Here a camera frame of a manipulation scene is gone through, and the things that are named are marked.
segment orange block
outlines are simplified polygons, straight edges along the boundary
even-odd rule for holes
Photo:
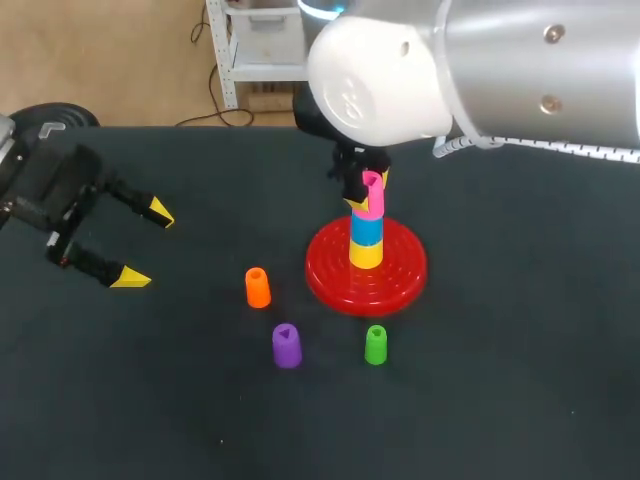
[[[254,267],[244,276],[247,286],[247,303],[253,308],[268,307],[271,303],[271,289],[267,272],[262,268]]]

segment purple block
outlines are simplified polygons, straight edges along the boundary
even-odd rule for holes
[[[278,325],[273,330],[273,359],[280,368],[296,368],[302,362],[300,336],[296,327],[289,323]]]

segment yellow ring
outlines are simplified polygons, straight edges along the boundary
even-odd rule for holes
[[[382,242],[371,247],[363,247],[353,240],[349,241],[349,261],[354,267],[371,270],[382,263]]]

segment ring stacking toy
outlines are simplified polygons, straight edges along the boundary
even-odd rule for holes
[[[322,228],[307,251],[305,273],[313,293],[331,308],[380,317],[412,303],[427,282],[427,255],[407,227],[384,218],[384,182],[363,173],[367,209]]]

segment shelf leg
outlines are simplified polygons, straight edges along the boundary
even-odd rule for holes
[[[218,75],[220,77],[220,86],[222,87],[224,106],[226,109],[238,108],[236,85],[231,78],[235,48],[232,51],[229,45],[227,14],[224,11],[224,2],[222,0],[207,0],[207,12],[209,13],[216,62],[218,62]]]

